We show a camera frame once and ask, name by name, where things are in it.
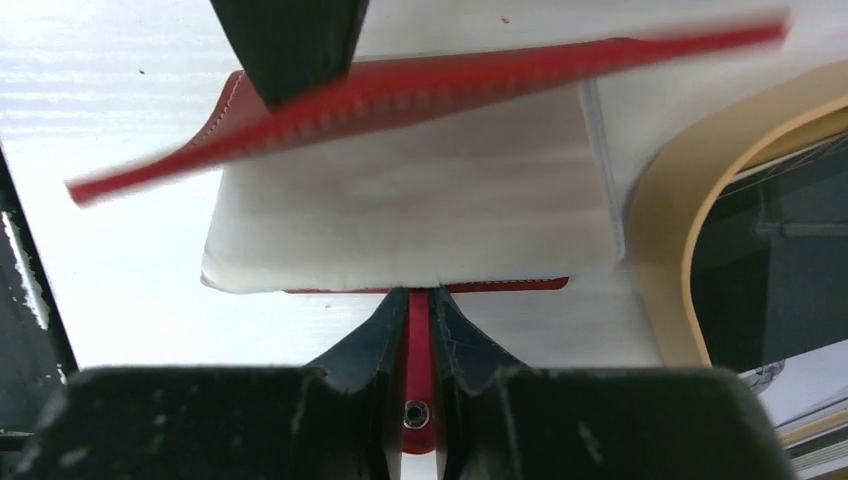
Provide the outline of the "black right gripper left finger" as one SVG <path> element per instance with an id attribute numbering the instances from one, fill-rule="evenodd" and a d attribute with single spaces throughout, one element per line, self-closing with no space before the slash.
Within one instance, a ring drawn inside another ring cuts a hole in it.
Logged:
<path id="1" fill-rule="evenodd" d="M 17 479 L 396 479 L 409 293 L 302 367 L 112 367 L 47 403 Z"/>

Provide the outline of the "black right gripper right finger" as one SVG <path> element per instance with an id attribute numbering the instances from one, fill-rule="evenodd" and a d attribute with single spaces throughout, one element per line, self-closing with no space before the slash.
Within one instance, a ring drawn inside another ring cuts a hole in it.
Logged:
<path id="1" fill-rule="evenodd" d="M 779 442 L 733 373 L 533 368 L 428 293 L 443 479 L 775 479 Z"/>

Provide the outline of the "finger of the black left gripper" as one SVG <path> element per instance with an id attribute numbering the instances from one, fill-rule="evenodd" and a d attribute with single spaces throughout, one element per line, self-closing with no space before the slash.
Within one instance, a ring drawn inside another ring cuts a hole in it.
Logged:
<path id="1" fill-rule="evenodd" d="M 368 0 L 212 0 L 241 66 L 274 108 L 347 74 Z"/>

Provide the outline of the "red leather card holder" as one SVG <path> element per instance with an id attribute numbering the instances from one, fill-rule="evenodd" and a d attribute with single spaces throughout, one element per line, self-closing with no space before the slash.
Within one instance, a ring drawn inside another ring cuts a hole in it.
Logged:
<path id="1" fill-rule="evenodd" d="M 183 147 L 70 180 L 90 205 L 222 171 L 201 278 L 233 294 L 407 287 L 406 397 L 433 412 L 425 289 L 558 289 L 625 245 L 592 79 L 781 41 L 784 15 L 353 64 L 267 107 L 245 73 Z"/>

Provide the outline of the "black card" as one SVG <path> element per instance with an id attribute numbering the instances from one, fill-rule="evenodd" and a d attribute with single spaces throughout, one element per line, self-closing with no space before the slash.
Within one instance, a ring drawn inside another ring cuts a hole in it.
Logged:
<path id="1" fill-rule="evenodd" d="M 712 364 L 737 372 L 847 337 L 847 137 L 739 173 L 699 232 L 691 295 Z"/>

